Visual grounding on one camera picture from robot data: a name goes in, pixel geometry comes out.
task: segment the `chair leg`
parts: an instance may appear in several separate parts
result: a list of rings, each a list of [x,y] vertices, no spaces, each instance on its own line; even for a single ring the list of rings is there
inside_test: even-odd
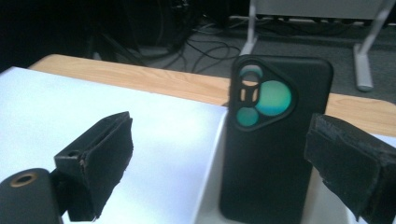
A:
[[[356,44],[354,46],[356,86],[360,91],[371,91],[374,87],[367,53],[381,31],[395,1],[396,0],[384,0],[373,21],[370,33],[362,44]]]

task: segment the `teal camera lens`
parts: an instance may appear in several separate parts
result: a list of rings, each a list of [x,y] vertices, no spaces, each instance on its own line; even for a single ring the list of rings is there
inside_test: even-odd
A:
[[[255,108],[242,107],[236,113],[236,120],[242,126],[252,126],[259,121],[259,113]]]
[[[260,85],[256,109],[265,116],[276,116],[285,112],[291,103],[291,91],[282,82],[271,80]]]

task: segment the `wooden table edge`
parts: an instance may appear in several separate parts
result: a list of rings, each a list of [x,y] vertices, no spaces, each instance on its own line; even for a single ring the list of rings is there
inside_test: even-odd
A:
[[[230,79],[170,70],[109,63],[52,54],[29,67],[31,70],[93,82],[224,105]],[[396,136],[396,105],[331,93],[326,114],[343,119],[368,133]]]

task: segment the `black phone case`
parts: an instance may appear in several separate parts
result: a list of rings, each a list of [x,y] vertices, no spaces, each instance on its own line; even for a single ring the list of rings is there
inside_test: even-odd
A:
[[[219,202],[226,218],[300,223],[312,170],[305,136],[312,114],[325,111],[331,83],[332,66],[320,59],[235,61]]]

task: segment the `black foam block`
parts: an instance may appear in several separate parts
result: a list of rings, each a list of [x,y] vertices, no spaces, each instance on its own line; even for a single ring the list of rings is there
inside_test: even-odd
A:
[[[72,221],[99,218],[133,153],[128,112],[99,120],[55,156],[58,196]]]
[[[392,223],[396,148],[343,120],[316,114],[306,136],[305,157],[357,219]]]

